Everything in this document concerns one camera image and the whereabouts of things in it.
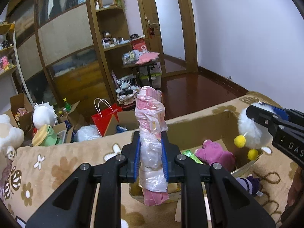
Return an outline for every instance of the corner shelf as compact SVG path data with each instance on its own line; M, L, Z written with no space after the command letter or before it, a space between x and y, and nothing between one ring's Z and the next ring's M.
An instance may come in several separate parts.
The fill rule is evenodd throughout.
M0 50L0 57L9 55L13 51L14 51L14 46L10 46L8 48L2 49L2 50Z
M96 10L96 13L98 13L100 11L110 10L110 9L124 10L123 8L118 7L118 6L110 6L110 7L106 7L106 8L100 8L100 9Z
M5 76L8 76L8 75L11 75L13 72L16 71L16 68L17 66L14 65L12 66L11 68L9 68L8 70L5 70L4 72L0 73L0 78L3 78Z
M12 24L13 23L0 25L0 35L7 34L7 32L10 30Z
M104 49L104 51L114 50L114 49L117 49L117 48L120 48L120 47L123 47L123 46L126 46L126 45L131 45L131 42L121 44L121 45L116 45L116 46L110 47L110 48L106 48L106 49Z

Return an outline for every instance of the red shopping bag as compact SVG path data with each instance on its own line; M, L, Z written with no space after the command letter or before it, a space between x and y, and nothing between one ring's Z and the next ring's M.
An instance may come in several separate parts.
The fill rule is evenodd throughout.
M98 108L96 106L96 100L99 100ZM99 107L100 102L103 102L104 104L106 104L108 106L108 108L100 111L100 107ZM110 106L108 101L106 101L105 99L100 99L100 98L96 98L94 100L94 105L97 110L97 113L95 115L92 115L92 119L93 119L93 122L95 123L99 133L102 136L104 136L112 115L114 115L116 117L116 119L118 120L117 112L122 112L123 109L120 106L118 106L116 103L113 104L112 106Z

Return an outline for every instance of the white pole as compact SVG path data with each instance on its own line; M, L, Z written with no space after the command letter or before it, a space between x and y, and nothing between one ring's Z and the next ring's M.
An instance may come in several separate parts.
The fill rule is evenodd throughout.
M25 89L25 92L26 92L26 95L29 99L29 101L31 102L32 105L34 105L34 102L32 100L32 97L31 95L29 94L29 91L27 89L27 86L25 84L25 81L24 81L24 78L23 78L23 75L22 75L22 71L21 71L21 67L20 67L20 63L19 63L19 58L18 58L18 53L17 53L17 45L16 45L16 34L15 34L15 28L14 28L14 33L13 33L13 41L14 41L14 51L15 51L15 57L16 57L16 62L17 62L17 67L18 67L18 70L19 70L19 74L20 74L20 77L21 77L21 81L23 83L23 86L24 86L24 89Z

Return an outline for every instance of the yellow pom-pom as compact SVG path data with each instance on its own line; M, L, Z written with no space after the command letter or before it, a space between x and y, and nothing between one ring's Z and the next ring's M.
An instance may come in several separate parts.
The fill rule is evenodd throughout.
M253 161L259 156L259 152L256 149L250 149L247 156L250 161Z
M234 139L234 144L238 147L238 148L242 148L245 146L246 144L246 138L243 135L238 135L237 137L235 137Z

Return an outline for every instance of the silver bolt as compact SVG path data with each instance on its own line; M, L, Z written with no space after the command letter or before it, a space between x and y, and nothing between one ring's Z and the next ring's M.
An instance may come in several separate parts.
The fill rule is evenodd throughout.
M220 163L214 163L213 165L213 168L216 169L216 170L219 170L222 168L222 165Z
M82 164L81 166L80 166L80 169L81 170L87 170L87 169L89 169L90 168L90 165L88 164L88 163L84 163L84 164Z
M126 158L126 157L125 157L125 155L123 155L123 154L119 154L119 155L116 155L116 156L115 156L115 159L118 160L118 161L123 161L125 158Z
M186 159L186 155L184 154L179 154L176 156L178 160L185 160Z

